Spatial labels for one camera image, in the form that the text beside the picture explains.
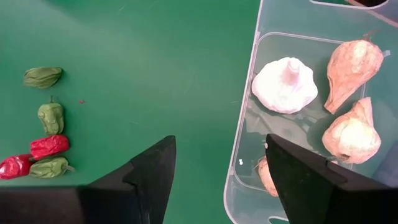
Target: red pepper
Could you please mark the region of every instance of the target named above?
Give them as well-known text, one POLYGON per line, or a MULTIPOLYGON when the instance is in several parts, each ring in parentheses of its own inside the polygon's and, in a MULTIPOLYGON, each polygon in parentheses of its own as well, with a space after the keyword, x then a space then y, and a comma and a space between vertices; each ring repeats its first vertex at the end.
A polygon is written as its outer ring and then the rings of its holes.
POLYGON ((65 152, 69 149, 69 141, 67 137, 56 134, 47 138, 38 139, 31 142, 30 153, 35 160, 43 159, 58 153, 65 152))
POLYGON ((23 177, 29 174, 30 166, 33 164, 29 159, 30 154, 10 156, 0 163, 0 179, 9 180, 23 177))

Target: green pepper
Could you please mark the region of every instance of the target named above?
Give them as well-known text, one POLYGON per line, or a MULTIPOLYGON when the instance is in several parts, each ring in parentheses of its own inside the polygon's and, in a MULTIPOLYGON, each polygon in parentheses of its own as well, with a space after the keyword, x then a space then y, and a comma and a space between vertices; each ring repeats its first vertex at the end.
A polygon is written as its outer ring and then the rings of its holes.
POLYGON ((67 159, 60 156, 36 162, 30 167, 29 175, 32 177, 47 179, 61 176, 67 170, 75 171, 73 167, 68 165, 67 159))
POLYGON ((39 67, 25 72, 24 85, 37 88, 48 88, 54 85, 62 75, 62 68, 39 67))
POLYGON ((63 131, 63 108, 59 103, 53 103, 52 97, 50 103, 42 105, 37 116, 44 127, 44 133, 48 136, 61 134, 63 131))

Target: toy vegetable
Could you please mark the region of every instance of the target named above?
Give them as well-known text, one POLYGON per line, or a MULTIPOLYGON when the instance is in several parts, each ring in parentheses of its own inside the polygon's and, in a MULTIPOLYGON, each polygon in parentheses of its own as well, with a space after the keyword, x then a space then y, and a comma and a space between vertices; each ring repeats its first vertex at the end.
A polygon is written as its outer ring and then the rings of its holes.
POLYGON ((328 64, 330 93, 325 108, 334 114, 379 71, 382 61, 380 48, 368 40, 353 40, 338 46, 328 64))
POLYGON ((62 75, 62 68, 39 67, 25 72, 24 85, 48 88, 54 85, 62 75))
POLYGON ((56 134, 30 143, 30 153, 35 160, 65 152, 69 149, 67 137, 56 134))
POLYGON ((373 127, 370 97, 360 99, 338 117, 322 137, 326 149, 346 163, 361 164, 380 148, 381 139, 373 127))
POLYGON ((50 159, 43 159, 36 162, 30 167, 32 177, 37 178, 53 178, 63 175, 67 170, 75 171, 75 169, 68 165, 68 161, 64 157, 55 157, 50 159))
POLYGON ((10 156, 3 160, 0 164, 0 179, 8 180, 28 175, 32 165, 32 162, 29 160, 31 157, 29 154, 23 154, 10 156))
POLYGON ((251 89, 266 108, 287 114, 300 111, 318 95, 311 68, 288 57, 266 64, 251 89))
POLYGON ((37 115, 44 127, 46 135, 61 134, 63 131, 63 108, 59 103, 42 105, 37 115))
POLYGON ((267 159, 261 159, 258 166, 261 182, 266 188, 267 192, 273 197, 278 197, 278 192, 276 191, 274 181, 272 181, 271 173, 269 172, 267 159))

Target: clear plastic container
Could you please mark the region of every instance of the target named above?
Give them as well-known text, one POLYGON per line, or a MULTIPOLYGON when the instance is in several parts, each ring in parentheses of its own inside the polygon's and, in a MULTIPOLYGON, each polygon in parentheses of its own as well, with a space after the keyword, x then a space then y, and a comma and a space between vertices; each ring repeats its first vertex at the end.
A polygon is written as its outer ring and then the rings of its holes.
POLYGON ((329 157, 330 153, 322 144, 323 133, 338 116, 350 110, 353 103, 364 96, 372 98, 374 126, 382 139, 381 148, 363 164, 339 164, 367 177, 375 177, 386 154, 398 140, 396 12, 398 0, 389 0, 371 8, 308 0, 261 1, 224 190, 225 209, 234 223, 267 223, 267 220, 275 218, 287 220, 280 200, 265 191, 256 170, 258 160, 264 156, 266 134, 276 133, 329 157), (331 115, 323 107, 330 90, 326 77, 330 56, 340 43, 360 39, 373 30, 376 33, 371 41, 385 55, 382 67, 376 76, 345 101, 335 115, 331 115), (318 96, 294 114, 271 112, 251 93, 251 83, 256 74, 265 64, 282 57, 296 57, 310 67, 318 87, 318 96))

